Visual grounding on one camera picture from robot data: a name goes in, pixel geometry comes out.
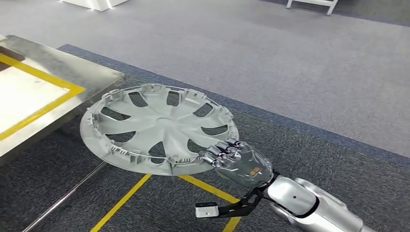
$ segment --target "yellow border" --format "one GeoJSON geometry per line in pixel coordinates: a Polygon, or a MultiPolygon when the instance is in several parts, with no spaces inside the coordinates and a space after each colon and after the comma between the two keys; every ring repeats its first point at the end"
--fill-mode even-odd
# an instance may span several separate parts
{"type": "MultiPolygon", "coordinates": [[[[217,189],[216,187],[209,185],[207,183],[205,183],[202,180],[198,180],[195,177],[192,177],[190,175],[180,175],[180,178],[190,182],[191,184],[200,187],[201,189],[208,191],[212,194],[217,195],[218,197],[230,202],[230,203],[235,203],[238,202],[239,199],[236,197],[231,196],[230,194],[217,189]]],[[[223,228],[222,232],[233,232],[236,225],[239,223],[239,221],[241,220],[241,217],[231,217],[231,219],[229,219],[228,223],[226,223],[225,227],[223,228]]]]}
{"type": "Polygon", "coordinates": [[[134,185],[134,187],[125,194],[121,200],[118,201],[116,205],[103,217],[101,220],[90,230],[90,232],[97,232],[103,227],[103,225],[119,210],[125,202],[151,177],[151,174],[146,174],[144,177],[141,178],[138,183],[134,185]]]}
{"type": "MultiPolygon", "coordinates": [[[[98,232],[101,227],[104,226],[104,224],[117,212],[119,208],[121,208],[125,202],[151,177],[151,174],[146,174],[144,177],[139,180],[134,187],[125,194],[116,205],[103,217],[101,220],[90,230],[90,232],[98,232]]],[[[230,203],[235,203],[238,202],[239,199],[236,197],[231,196],[230,194],[217,189],[216,187],[209,185],[205,183],[202,180],[198,180],[195,177],[192,177],[190,175],[180,175],[179,176],[181,179],[190,182],[191,184],[208,191],[230,203]]],[[[225,227],[223,228],[222,232],[233,232],[237,224],[239,223],[241,217],[232,217],[229,219],[228,223],[226,223],[225,227]]]]}
{"type": "Polygon", "coordinates": [[[0,141],[9,137],[10,135],[16,133],[18,130],[22,129],[23,127],[27,126],[29,123],[33,122],[34,120],[38,119],[39,117],[45,115],[46,113],[50,112],[51,110],[55,109],[57,106],[63,104],[68,99],[76,96],[77,94],[83,92],[85,89],[83,87],[74,85],[68,81],[62,80],[58,77],[50,75],[46,72],[40,71],[32,66],[29,66],[25,63],[22,63],[18,60],[15,60],[11,57],[6,56],[5,54],[0,54],[0,62],[3,62],[7,65],[13,66],[23,72],[31,74],[35,77],[38,77],[44,81],[50,82],[58,87],[67,88],[70,91],[63,96],[57,98],[56,100],[52,101],[51,103],[47,104],[45,107],[39,109],[38,111],[34,112],[27,118],[21,120],[20,122],[14,124],[6,131],[0,133],[0,141]]]}

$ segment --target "silver robot arm segment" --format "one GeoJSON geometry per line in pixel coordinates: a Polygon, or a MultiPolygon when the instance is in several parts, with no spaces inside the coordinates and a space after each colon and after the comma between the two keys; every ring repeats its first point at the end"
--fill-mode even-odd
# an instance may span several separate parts
{"type": "Polygon", "coordinates": [[[228,139],[199,155],[221,176],[251,189],[239,202],[225,207],[196,204],[197,218],[246,216],[261,199],[266,199],[278,216],[305,232],[375,232],[328,192],[306,180],[292,180],[274,171],[269,160],[245,142],[228,139]]]}

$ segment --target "floor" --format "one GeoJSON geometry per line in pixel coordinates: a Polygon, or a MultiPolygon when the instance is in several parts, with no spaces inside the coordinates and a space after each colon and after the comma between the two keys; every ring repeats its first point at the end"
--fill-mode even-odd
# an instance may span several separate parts
{"type": "MultiPolygon", "coordinates": [[[[125,73],[122,88],[155,82],[204,92],[229,108],[241,138],[277,171],[330,192],[378,232],[410,231],[410,159],[71,45],[60,50],[125,73]]],[[[81,140],[80,119],[0,168],[0,177],[8,180],[0,184],[0,231],[21,231],[101,162],[81,140]]],[[[265,201],[246,217],[195,219],[195,203],[227,205],[245,192],[215,171],[147,179],[106,165],[33,231],[298,232],[265,201]]]]}
{"type": "Polygon", "coordinates": [[[410,28],[377,22],[409,25],[409,2],[339,2],[335,13],[372,21],[261,0],[130,0],[102,13],[3,0],[0,29],[76,45],[410,157],[410,28]]]}

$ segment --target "white surface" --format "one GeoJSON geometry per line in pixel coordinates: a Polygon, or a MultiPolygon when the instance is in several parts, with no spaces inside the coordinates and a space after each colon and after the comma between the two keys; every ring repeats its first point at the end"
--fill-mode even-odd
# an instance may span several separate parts
{"type": "Polygon", "coordinates": [[[3,99],[1,107],[4,110],[0,114],[0,133],[68,91],[14,67],[1,71],[0,99],[3,99]]]}
{"type": "Polygon", "coordinates": [[[108,10],[128,0],[61,0],[63,2],[83,6],[97,11],[108,10]]]}
{"type": "Polygon", "coordinates": [[[322,6],[330,6],[326,14],[331,15],[338,0],[333,0],[333,1],[329,1],[329,0],[288,0],[288,4],[286,5],[287,9],[291,8],[293,1],[305,2],[305,3],[310,3],[310,4],[322,5],[322,6]]]}

